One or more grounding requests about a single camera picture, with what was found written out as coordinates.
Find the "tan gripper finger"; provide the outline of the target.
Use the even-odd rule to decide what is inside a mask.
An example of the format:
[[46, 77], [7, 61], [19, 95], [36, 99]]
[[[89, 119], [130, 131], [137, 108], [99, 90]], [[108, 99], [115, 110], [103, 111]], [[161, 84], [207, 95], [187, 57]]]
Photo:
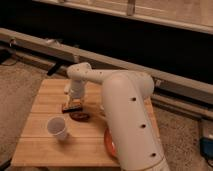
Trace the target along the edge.
[[72, 105], [72, 98], [70, 96], [66, 96], [66, 106]]
[[82, 99], [77, 99], [77, 104], [82, 106], [83, 105], [83, 100]]

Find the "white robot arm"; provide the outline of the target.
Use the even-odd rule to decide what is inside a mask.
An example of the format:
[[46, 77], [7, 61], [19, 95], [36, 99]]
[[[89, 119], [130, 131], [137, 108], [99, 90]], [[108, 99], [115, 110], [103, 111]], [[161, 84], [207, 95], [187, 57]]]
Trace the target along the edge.
[[122, 170], [170, 171], [144, 103], [154, 91], [149, 74], [92, 69], [84, 62], [69, 66], [67, 75], [72, 98], [84, 96], [87, 81], [102, 85], [102, 105]]

